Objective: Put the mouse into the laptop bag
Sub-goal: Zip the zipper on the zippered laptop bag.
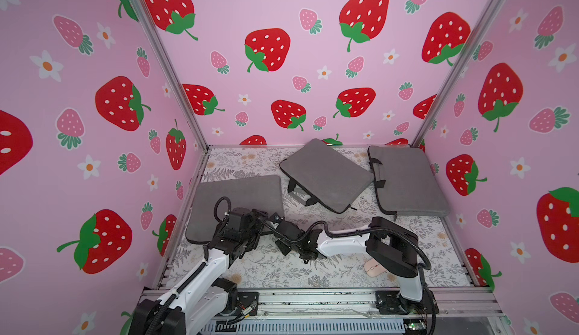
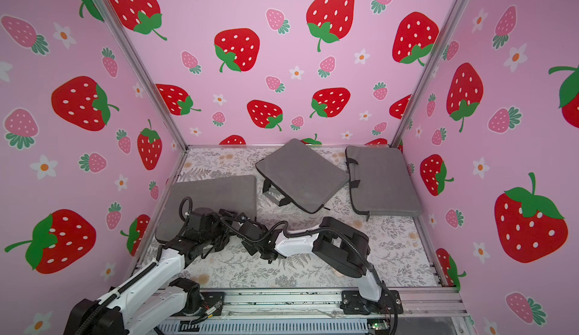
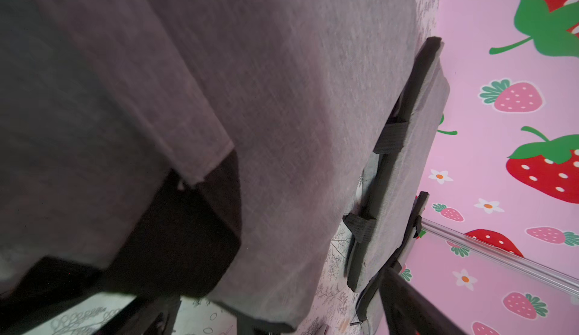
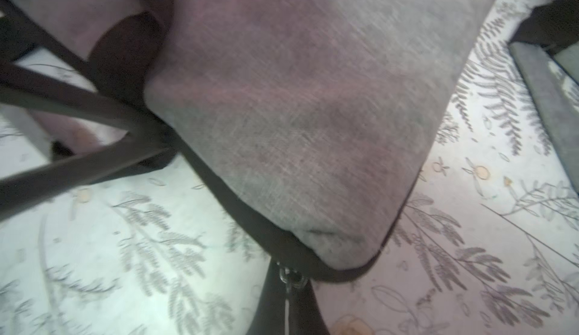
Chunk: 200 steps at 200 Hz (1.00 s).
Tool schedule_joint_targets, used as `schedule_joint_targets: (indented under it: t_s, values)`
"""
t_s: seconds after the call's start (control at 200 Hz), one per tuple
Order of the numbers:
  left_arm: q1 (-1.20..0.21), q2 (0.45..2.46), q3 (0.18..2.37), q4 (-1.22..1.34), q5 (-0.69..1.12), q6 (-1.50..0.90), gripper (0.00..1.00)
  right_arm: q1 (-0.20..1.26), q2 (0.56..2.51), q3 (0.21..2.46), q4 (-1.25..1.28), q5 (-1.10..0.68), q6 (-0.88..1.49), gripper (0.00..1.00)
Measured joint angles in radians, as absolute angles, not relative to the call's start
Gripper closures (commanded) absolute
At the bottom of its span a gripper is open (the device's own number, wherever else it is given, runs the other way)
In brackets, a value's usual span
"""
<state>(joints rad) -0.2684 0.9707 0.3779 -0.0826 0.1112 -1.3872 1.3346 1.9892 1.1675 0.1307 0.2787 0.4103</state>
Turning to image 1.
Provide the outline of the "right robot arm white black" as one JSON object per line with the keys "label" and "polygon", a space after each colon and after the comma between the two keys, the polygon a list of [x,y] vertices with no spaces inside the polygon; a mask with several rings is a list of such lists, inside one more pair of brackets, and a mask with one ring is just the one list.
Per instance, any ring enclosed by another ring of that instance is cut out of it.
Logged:
{"label": "right robot arm white black", "polygon": [[277,214],[259,220],[277,239],[280,251],[294,251],[304,262],[320,257],[367,254],[399,284],[398,310],[429,312],[437,315],[437,304],[425,280],[431,261],[419,247],[419,237],[408,229],[383,217],[373,217],[369,225],[358,229],[330,231],[329,224],[319,220],[306,230]]}

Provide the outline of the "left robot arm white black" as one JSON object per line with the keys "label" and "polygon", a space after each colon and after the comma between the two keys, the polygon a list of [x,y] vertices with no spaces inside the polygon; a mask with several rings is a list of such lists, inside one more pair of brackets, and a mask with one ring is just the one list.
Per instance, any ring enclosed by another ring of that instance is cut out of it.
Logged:
{"label": "left robot arm white black", "polygon": [[257,248],[268,218],[264,211],[232,208],[225,196],[218,199],[228,205],[218,220],[213,238],[203,245],[204,256],[177,285],[157,300],[145,299],[134,309],[129,334],[197,334],[216,315],[222,326],[238,324],[256,315],[259,294],[240,294],[235,282],[223,274],[245,253]]}

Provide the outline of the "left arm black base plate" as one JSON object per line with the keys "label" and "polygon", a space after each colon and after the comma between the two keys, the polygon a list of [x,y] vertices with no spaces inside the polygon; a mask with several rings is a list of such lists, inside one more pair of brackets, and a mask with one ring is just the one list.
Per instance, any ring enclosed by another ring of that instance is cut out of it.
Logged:
{"label": "left arm black base plate", "polygon": [[223,315],[229,317],[255,316],[258,307],[259,292],[241,292],[238,293],[230,308],[223,312]]}

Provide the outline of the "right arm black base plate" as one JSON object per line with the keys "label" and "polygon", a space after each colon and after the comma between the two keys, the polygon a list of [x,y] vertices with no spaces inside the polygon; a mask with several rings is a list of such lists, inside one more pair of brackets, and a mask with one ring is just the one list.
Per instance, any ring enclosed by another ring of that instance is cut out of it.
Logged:
{"label": "right arm black base plate", "polygon": [[381,315],[438,315],[440,312],[429,289],[423,291],[421,302],[406,300],[399,291],[377,291],[375,304]]}

